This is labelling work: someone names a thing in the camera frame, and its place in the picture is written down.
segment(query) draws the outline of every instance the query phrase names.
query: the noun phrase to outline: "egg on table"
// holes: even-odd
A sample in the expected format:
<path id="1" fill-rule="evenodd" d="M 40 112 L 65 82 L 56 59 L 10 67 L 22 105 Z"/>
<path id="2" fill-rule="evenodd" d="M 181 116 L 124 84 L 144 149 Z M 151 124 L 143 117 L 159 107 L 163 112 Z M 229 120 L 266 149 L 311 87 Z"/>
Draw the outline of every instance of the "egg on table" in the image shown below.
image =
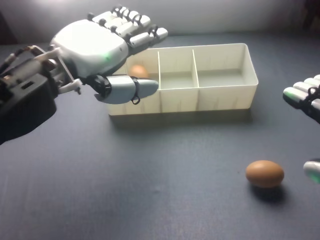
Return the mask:
<path id="1" fill-rule="evenodd" d="M 283 168 L 268 160 L 254 161 L 245 170 L 248 181 L 260 188 L 274 188 L 279 186 L 285 177 Z"/>
<path id="2" fill-rule="evenodd" d="M 132 67 L 130 67 L 129 75 L 141 79 L 149 78 L 147 69 L 142 65 L 133 65 Z"/>

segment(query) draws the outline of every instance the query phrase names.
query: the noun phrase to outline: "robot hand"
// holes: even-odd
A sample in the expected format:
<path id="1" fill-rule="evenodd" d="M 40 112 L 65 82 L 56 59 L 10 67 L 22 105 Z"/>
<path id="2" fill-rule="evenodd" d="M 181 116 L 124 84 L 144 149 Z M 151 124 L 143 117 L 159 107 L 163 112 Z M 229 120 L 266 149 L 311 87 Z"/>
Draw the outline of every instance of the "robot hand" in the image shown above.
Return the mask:
<path id="1" fill-rule="evenodd" d="M 283 91 L 283 99 L 295 109 L 301 109 L 307 116 L 320 124 L 320 75 L 296 82 Z"/>
<path id="2" fill-rule="evenodd" d="M 118 6 L 69 24 L 54 36 L 48 51 L 18 49 L 0 65 L 0 144 L 41 125 L 56 112 L 54 99 L 70 91 L 80 94 L 82 84 L 108 104 L 138 104 L 154 94 L 155 80 L 112 74 L 129 56 L 167 35 L 164 28 L 150 27 L 149 17 Z M 35 57 L 7 70 L 25 52 Z"/>
<path id="3" fill-rule="evenodd" d="M 133 76 L 111 76 L 126 59 L 163 41 L 168 32 L 150 18 L 117 6 L 112 11 L 86 20 L 73 22 L 63 28 L 51 41 L 61 49 L 61 57 L 72 77 L 90 85 L 96 98 L 108 104 L 123 104 L 154 94 L 158 82 Z"/>

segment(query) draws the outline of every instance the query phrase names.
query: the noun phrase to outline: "divided storage box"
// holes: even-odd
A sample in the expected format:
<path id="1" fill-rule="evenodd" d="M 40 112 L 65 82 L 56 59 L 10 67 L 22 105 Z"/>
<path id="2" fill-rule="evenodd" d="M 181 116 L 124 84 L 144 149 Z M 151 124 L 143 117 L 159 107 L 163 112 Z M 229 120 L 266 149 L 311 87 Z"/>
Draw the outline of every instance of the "divided storage box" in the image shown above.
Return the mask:
<path id="1" fill-rule="evenodd" d="M 131 56 L 115 74 L 142 65 L 158 91 L 134 105 L 108 104 L 110 115 L 248 109 L 258 79 L 246 44 L 151 48 Z"/>

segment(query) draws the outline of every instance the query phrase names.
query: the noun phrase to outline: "background wall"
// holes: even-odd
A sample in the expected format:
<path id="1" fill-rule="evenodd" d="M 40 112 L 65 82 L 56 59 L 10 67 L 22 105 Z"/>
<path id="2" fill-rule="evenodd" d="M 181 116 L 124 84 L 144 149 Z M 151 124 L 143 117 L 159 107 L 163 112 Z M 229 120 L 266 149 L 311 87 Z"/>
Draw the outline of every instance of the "background wall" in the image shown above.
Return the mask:
<path id="1" fill-rule="evenodd" d="M 88 12 L 111 10 L 120 0 L 0 0 L 0 11 L 21 43 L 48 42 Z M 297 27 L 304 0 L 122 0 L 172 35 Z"/>

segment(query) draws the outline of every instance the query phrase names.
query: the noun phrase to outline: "table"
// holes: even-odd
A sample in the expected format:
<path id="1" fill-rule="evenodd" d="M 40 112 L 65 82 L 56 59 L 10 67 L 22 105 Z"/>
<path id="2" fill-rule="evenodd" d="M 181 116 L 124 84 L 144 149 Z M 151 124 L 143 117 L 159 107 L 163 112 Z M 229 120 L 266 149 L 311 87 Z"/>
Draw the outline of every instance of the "table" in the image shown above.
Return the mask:
<path id="1" fill-rule="evenodd" d="M 312 34 L 174 36 L 157 47 L 246 43 L 259 79 L 250 110 L 110 118 L 90 87 L 56 99 L 36 130 L 0 146 L 1 240 L 314 240 L 320 126 L 282 99 L 320 73 Z M 1 46 L 0 60 L 17 46 Z M 283 166 L 252 188 L 246 166 Z"/>

